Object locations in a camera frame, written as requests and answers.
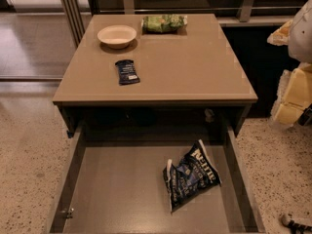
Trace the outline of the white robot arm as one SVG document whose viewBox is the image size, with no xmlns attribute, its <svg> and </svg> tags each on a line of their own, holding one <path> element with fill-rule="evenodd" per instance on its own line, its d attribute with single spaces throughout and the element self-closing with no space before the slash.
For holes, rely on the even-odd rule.
<svg viewBox="0 0 312 234">
<path fill-rule="evenodd" d="M 272 123 L 290 128 L 312 104 L 312 0 L 271 33 L 267 42 L 287 46 L 289 56 L 299 61 L 293 71 L 283 71 L 271 109 Z"/>
</svg>

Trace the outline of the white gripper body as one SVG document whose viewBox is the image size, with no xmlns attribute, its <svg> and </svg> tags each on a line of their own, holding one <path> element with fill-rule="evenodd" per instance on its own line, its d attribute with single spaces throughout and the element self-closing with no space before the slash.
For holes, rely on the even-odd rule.
<svg viewBox="0 0 312 234">
<path fill-rule="evenodd" d="M 298 119 L 298 124 L 300 126 L 307 126 L 311 123 L 312 123 L 312 104 L 304 110 L 304 112 Z"/>
</svg>

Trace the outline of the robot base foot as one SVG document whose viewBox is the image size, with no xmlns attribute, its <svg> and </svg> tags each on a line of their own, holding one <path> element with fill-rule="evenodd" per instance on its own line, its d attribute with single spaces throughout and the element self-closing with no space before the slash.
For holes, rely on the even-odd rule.
<svg viewBox="0 0 312 234">
<path fill-rule="evenodd" d="M 292 234 L 296 234 L 296 232 L 300 234 L 312 232 L 312 220 L 310 218 L 293 217 L 290 214 L 283 214 L 281 221 L 284 226 L 291 230 Z"/>
</svg>

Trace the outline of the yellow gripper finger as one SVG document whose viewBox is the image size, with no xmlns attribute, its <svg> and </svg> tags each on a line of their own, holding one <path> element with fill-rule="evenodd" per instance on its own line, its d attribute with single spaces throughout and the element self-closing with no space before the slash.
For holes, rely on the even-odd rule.
<svg viewBox="0 0 312 234">
<path fill-rule="evenodd" d="M 281 125 L 293 125 L 312 104 L 312 65 L 284 70 L 271 109 L 271 119 Z"/>
<path fill-rule="evenodd" d="M 288 20 L 267 38 L 267 42 L 274 46 L 288 46 L 293 21 Z"/>
</svg>

